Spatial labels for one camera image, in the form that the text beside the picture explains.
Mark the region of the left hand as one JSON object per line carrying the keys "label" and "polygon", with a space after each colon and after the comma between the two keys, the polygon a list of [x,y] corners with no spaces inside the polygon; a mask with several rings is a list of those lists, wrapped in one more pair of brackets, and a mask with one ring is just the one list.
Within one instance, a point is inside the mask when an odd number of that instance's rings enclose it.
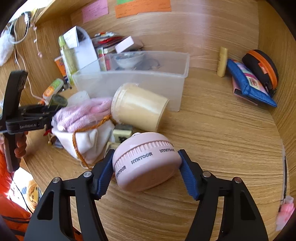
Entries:
{"label": "left hand", "polygon": [[[14,150],[15,156],[17,158],[22,158],[26,154],[26,147],[27,147],[27,134],[28,132],[24,132],[22,134],[17,135],[16,137],[16,148]],[[1,152],[4,154],[5,151],[5,137],[1,133]]]}

